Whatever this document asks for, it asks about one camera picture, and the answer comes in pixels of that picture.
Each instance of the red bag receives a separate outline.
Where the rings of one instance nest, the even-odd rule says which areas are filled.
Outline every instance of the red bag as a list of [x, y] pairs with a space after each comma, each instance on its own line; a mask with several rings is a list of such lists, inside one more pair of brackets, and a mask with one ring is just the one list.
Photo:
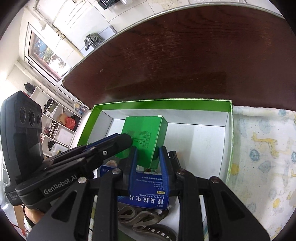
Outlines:
[[71, 117], [66, 118], [66, 125], [65, 127], [69, 128], [70, 130], [73, 130], [76, 125], [76, 122]]

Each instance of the metal bolt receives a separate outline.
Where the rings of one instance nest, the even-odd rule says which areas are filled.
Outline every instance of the metal bolt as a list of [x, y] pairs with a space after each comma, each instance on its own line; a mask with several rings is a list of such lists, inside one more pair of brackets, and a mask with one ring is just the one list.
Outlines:
[[178, 171], [177, 171], [177, 173], [179, 174], [179, 175], [184, 175], [185, 173], [186, 173], [186, 170], [185, 169], [179, 169]]
[[80, 184], [85, 183], [86, 181], [87, 181], [87, 178], [86, 177], [80, 177], [80, 178], [78, 178], [78, 182]]
[[119, 174], [121, 172], [121, 170], [119, 169], [119, 168], [114, 168], [113, 170], [112, 170], [112, 173], [113, 174]]
[[218, 177], [211, 177], [210, 180], [212, 183], [219, 183], [220, 182], [220, 179]]

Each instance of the blue box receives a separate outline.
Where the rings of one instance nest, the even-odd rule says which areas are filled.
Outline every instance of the blue box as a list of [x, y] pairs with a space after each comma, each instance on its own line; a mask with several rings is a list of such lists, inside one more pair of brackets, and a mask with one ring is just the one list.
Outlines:
[[[100, 177], [113, 168], [102, 165]], [[131, 206], [167, 210], [169, 197], [163, 189], [161, 173], [148, 174], [147, 172], [137, 171], [131, 195], [129, 197], [118, 196], [117, 200]]]

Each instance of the white pipe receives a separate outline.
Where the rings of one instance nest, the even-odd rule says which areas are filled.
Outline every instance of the white pipe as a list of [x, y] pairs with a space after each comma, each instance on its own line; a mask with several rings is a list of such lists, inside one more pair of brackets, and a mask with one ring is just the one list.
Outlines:
[[38, 85], [38, 87], [40, 87], [43, 90], [43, 92], [47, 93], [53, 99], [55, 99], [59, 103], [62, 103], [62, 105], [64, 105], [66, 108], [68, 108], [69, 110], [72, 110], [74, 113], [76, 113], [76, 111], [74, 111], [74, 108], [72, 106], [70, 106], [69, 104], [67, 104], [64, 100], [62, 100], [55, 93], [53, 93], [51, 90], [49, 90], [39, 80], [37, 80], [18, 60], [15, 61], [15, 65], [21, 70], [21, 72], [24, 75], [26, 75], [30, 80], [32, 80], [33, 82], [35, 82]]
[[62, 39], [62, 40], [64, 40], [67, 44], [69, 44], [70, 45], [70, 47], [75, 51], [75, 52], [77, 52], [79, 55], [80, 55], [80, 57], [82, 57], [82, 58], [84, 58], [84, 56], [83, 56], [83, 54], [79, 51], [79, 49], [56, 27], [56, 26], [54, 26], [46, 17], [44, 17], [43, 15], [42, 15], [42, 13], [40, 13], [39, 12], [39, 10], [37, 9], [37, 5], [38, 5], [38, 3], [39, 3], [39, 1], [40, 0], [36, 0], [36, 2], [35, 2], [35, 4], [34, 4], [34, 6], [33, 6], [33, 11], [35, 12], [35, 13], [37, 13], [38, 14], [38, 16], [42, 19], [42, 20], [44, 20], [47, 24], [48, 24], [48, 26], [50, 26], [57, 34], [58, 34], [58, 36]]

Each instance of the window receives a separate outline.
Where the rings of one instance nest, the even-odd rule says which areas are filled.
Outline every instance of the window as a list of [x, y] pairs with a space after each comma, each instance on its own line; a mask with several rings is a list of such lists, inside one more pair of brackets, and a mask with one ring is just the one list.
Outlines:
[[28, 56], [47, 72], [56, 82], [59, 82], [70, 69], [33, 31], [30, 35]]

